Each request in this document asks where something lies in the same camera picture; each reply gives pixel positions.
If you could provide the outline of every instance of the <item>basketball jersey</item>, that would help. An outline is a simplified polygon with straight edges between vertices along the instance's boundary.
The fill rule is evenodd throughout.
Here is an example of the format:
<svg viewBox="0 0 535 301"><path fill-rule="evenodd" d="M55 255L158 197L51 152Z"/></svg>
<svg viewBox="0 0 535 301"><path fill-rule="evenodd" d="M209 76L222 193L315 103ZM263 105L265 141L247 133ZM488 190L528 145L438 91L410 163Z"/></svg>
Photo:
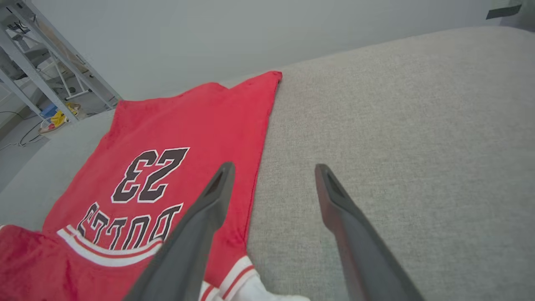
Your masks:
<svg viewBox="0 0 535 301"><path fill-rule="evenodd" d="M166 99L119 102L110 131L42 232L1 226L0 299L122 299L219 166L232 161L227 218L205 273L229 296L251 270L249 219L281 78L272 71L230 89L209 83Z"/></svg>

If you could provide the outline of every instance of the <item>white and red striped trim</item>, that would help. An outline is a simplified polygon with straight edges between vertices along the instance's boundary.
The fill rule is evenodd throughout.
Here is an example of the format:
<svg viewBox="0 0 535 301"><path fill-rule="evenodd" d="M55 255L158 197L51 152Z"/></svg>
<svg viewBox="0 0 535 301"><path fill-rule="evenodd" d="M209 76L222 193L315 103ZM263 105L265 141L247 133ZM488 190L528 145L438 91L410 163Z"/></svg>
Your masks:
<svg viewBox="0 0 535 301"><path fill-rule="evenodd" d="M201 285L201 293L199 294L199 301L216 301L218 293L218 288L203 281Z"/></svg>
<svg viewBox="0 0 535 301"><path fill-rule="evenodd" d="M253 266L249 257L242 257L234 264L231 271L228 272L221 283L219 295L223 300L231 300L243 284L257 274L258 272L255 270L255 266Z"/></svg>
<svg viewBox="0 0 535 301"><path fill-rule="evenodd" d="M71 225L57 234L80 256L101 266L124 267L148 258L159 250L163 240L155 239L145 246L131 250L108 250L85 239Z"/></svg>

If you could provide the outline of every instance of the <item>gray floor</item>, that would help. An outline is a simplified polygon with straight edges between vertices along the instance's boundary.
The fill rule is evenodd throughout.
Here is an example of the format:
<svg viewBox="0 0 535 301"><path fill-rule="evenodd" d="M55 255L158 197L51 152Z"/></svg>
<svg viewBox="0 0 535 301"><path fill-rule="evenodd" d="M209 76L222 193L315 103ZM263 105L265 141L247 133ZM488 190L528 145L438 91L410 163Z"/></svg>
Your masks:
<svg viewBox="0 0 535 301"><path fill-rule="evenodd" d="M79 91L79 86L75 78L67 80L67 85L75 87ZM111 94L105 95L107 100L111 98ZM73 100L82 105L82 110L87 114L97 114L105 111L106 107L104 103L98 99L95 94L88 93L77 97ZM50 100L46 99L40 103L40 108L45 108L50 104ZM24 138L22 143L28 142L35 137L38 137L39 134L37 130L39 129L38 124L41 122L41 119L37 116L24 120L20 122L11 132L6 135L2 140L0 140L0 192L9 184L13 177L19 172L19 170L28 162L35 153L50 139L46 137L37 138L36 142L26 144L24 147L17 146L16 144L20 142L20 139L28 133Z"/></svg>

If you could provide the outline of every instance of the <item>red jersey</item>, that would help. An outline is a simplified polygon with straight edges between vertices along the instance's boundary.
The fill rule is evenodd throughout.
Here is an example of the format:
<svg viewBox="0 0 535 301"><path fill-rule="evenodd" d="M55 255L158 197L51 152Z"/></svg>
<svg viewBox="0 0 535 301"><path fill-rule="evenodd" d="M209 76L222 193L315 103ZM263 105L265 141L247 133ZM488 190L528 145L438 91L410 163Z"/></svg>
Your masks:
<svg viewBox="0 0 535 301"><path fill-rule="evenodd" d="M268 72L231 89L209 83L167 99L121 101L42 232L0 228L0 299L122 299L226 161L236 167L234 189L205 280L230 290L250 269L249 218L281 78Z"/></svg>

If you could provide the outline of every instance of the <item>gray fabric surface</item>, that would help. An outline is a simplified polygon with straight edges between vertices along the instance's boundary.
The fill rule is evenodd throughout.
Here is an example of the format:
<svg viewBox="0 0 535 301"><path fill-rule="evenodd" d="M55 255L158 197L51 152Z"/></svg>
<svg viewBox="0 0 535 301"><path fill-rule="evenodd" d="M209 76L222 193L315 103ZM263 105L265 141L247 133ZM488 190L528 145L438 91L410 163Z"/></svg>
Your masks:
<svg viewBox="0 0 535 301"><path fill-rule="evenodd" d="M532 299L534 52L532 33L463 28L280 68L248 244L266 287L347 300L314 182L327 163L428 300ZM38 229L111 114L45 145L0 223Z"/></svg>

